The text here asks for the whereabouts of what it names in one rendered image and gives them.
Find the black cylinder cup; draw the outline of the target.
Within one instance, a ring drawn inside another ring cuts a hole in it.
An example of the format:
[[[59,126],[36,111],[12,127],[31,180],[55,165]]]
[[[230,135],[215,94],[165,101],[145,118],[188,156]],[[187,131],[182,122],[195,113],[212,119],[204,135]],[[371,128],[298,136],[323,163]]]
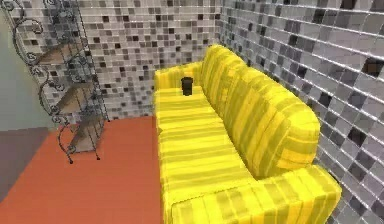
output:
[[[189,96],[192,94],[193,89],[193,78],[192,77],[183,77],[181,79],[182,92],[184,96]]]

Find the yellow striped sofa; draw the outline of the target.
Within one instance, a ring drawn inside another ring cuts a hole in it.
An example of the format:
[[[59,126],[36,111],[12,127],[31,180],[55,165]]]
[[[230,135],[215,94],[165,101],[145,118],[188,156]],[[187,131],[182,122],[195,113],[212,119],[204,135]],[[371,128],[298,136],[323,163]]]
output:
[[[156,71],[153,100],[164,224],[325,224],[337,206],[315,113],[231,50]]]

